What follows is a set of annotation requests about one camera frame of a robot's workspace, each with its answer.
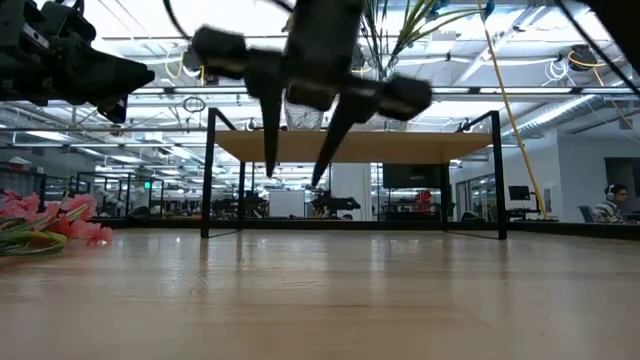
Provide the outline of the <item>round glass vase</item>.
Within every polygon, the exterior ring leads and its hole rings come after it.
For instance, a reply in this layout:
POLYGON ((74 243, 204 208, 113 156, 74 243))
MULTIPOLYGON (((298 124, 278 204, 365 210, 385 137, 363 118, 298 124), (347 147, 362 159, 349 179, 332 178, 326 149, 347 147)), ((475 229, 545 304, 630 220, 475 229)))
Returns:
POLYGON ((378 114, 385 118, 387 130, 406 132, 409 122, 431 105, 433 91, 428 80, 397 72, 398 62, 396 56, 391 56, 378 74, 383 83, 378 114))

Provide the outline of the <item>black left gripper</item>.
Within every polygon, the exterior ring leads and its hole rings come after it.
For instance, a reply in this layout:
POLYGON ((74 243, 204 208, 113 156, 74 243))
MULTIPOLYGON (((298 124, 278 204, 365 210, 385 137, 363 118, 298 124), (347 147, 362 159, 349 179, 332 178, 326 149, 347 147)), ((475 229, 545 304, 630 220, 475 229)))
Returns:
POLYGON ((110 122, 123 124, 129 94, 152 82, 155 73, 96 50, 78 36, 61 38, 75 16, 74 9, 0 9, 0 101, 89 103, 110 122), (72 92, 64 73, 73 80, 108 81, 72 92))

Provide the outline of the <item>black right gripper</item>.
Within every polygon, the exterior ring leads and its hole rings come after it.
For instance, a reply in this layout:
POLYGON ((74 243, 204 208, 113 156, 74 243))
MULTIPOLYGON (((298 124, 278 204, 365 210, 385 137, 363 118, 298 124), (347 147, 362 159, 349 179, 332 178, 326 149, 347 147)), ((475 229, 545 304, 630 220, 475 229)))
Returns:
MULTIPOLYGON (((319 111, 332 106, 351 72, 364 0, 297 0, 284 51, 288 102, 319 111)), ((245 37, 209 26, 193 35, 191 47, 205 69, 217 76, 243 80, 249 96, 259 100, 266 175, 276 166, 282 92, 283 54, 276 49, 247 47, 245 37)), ((432 103, 427 80, 393 75, 386 81, 352 78, 340 92, 312 175, 319 183, 346 134, 373 115, 409 121, 432 103)))

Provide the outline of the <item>person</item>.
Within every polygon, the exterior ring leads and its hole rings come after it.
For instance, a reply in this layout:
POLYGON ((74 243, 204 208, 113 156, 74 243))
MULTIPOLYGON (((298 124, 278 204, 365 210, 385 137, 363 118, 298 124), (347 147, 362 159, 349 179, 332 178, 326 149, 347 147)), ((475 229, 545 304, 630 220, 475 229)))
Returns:
POLYGON ((627 199, 627 188, 622 184, 611 184, 604 189, 605 200, 594 208, 595 220, 601 224, 623 224, 625 222, 620 205, 627 199))

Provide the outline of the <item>square faceted glass vase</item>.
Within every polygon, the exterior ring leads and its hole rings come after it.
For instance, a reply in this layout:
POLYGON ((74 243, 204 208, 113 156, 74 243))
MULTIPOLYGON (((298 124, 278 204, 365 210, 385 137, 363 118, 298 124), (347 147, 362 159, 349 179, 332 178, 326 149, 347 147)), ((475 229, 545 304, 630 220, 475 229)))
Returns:
POLYGON ((304 105, 285 102, 284 112, 289 131, 320 130, 324 120, 322 111, 304 105))

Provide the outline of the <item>wooden shelf with black frame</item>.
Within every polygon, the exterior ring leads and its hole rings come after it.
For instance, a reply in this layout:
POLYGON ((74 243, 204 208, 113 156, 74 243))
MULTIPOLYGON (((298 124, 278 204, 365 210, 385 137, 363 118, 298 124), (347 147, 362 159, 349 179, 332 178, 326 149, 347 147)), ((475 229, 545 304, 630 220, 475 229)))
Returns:
MULTIPOLYGON (((264 155, 263 134, 259 131, 237 131, 231 129, 216 133, 216 121, 223 119, 222 113, 211 109, 208 115, 205 143, 205 170, 203 180, 202 221, 210 218, 212 192, 212 166, 214 146, 224 150, 241 162, 256 162, 264 155)), ((472 121, 474 125, 488 119, 491 132, 487 133, 440 133, 440 132, 349 132, 332 158, 339 163, 391 163, 391 164, 427 164, 440 166, 441 204, 448 207, 451 191, 448 184, 449 163, 461 156, 490 145, 494 155, 496 174, 498 220, 507 222, 504 170, 502 161, 502 140, 500 133, 500 115, 489 111, 472 121)), ((441 211, 441 223, 449 222, 446 210, 441 211)), ((200 229, 200 235, 206 237, 209 230, 200 229)))

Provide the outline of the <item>pink artificial flower bunch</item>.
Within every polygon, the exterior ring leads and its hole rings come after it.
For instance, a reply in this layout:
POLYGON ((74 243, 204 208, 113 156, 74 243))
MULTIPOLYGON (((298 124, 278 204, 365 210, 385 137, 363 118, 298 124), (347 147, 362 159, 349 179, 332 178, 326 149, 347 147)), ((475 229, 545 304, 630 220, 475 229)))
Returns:
POLYGON ((113 238, 111 228, 91 221, 97 207, 91 195, 66 197, 43 208, 40 205, 36 193, 0 192, 0 257, 55 254, 72 241, 100 245, 113 238))

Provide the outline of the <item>black aluminium rig frame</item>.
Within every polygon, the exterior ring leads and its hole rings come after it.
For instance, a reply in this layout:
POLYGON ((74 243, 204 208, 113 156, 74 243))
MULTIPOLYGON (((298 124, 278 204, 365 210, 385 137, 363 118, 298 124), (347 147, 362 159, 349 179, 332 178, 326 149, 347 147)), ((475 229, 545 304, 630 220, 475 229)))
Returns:
POLYGON ((560 223, 549 221, 524 222, 362 222, 344 220, 209 220, 200 219, 129 219, 97 218, 114 229, 235 229, 235 230, 310 230, 310 231, 494 231, 501 239, 510 232, 531 232, 551 235, 640 241, 640 225, 605 225, 595 223, 560 223))

